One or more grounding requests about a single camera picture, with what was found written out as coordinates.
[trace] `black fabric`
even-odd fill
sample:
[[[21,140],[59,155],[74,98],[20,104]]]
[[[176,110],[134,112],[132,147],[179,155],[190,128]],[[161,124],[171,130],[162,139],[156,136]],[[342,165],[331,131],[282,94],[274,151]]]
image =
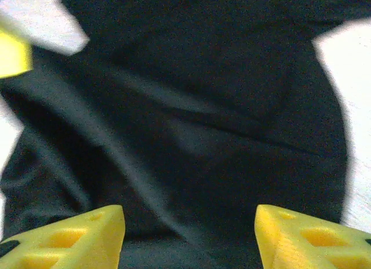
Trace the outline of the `black fabric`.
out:
[[[25,124],[5,237],[115,203],[122,268],[259,268],[258,204],[339,222],[344,121],[311,41],[370,0],[61,1],[87,47],[1,80]]]

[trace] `yellow 3d-printed part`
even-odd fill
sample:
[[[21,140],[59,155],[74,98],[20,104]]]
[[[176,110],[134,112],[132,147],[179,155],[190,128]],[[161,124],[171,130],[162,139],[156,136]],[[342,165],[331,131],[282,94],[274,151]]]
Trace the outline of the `yellow 3d-printed part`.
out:
[[[264,269],[371,269],[371,234],[260,205],[255,234]]]
[[[31,46],[22,38],[0,28],[0,79],[31,69]]]
[[[0,268],[117,269],[124,233],[122,207],[106,206],[3,241]]]

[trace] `yellow plastic piece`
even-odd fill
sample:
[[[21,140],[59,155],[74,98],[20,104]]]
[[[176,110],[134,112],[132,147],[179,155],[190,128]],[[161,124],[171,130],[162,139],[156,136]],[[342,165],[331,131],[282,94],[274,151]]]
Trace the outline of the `yellow plastic piece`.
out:
[[[117,269],[124,233],[122,207],[106,206],[3,241],[20,245],[0,259],[0,268]]]
[[[0,79],[32,69],[31,46],[22,38],[0,28]]]
[[[259,205],[255,234],[264,269],[371,269],[371,234]]]

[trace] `black cloth fold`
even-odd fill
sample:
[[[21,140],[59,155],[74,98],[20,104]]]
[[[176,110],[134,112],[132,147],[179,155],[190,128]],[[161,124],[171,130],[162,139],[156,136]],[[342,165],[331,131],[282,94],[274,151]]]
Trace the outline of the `black cloth fold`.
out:
[[[370,0],[61,2],[87,47],[35,46],[0,80],[25,126],[5,237],[121,204],[123,268],[258,268],[258,204],[340,221],[344,121],[312,39]]]

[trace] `hole in yellow piece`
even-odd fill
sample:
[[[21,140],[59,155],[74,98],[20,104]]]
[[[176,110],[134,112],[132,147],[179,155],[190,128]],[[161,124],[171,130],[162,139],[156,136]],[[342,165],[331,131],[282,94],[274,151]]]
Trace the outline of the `hole in yellow piece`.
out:
[[[17,269],[51,269],[58,260],[59,256],[28,256]]]
[[[50,236],[49,240],[42,243],[42,248],[70,248],[76,243],[81,236],[86,234],[86,230],[67,229],[61,230]]]
[[[285,220],[293,220],[293,219],[296,219],[296,216],[295,215],[291,215],[289,213],[285,213],[285,212],[280,212],[279,215],[285,219]]]
[[[337,269],[371,269],[371,261],[361,256],[330,257]]]
[[[89,218],[90,221],[98,221],[100,218],[102,218],[103,213],[95,214],[92,217]]]
[[[349,244],[338,237],[334,232],[327,229],[313,228],[305,230],[302,236],[315,247],[349,246]]]

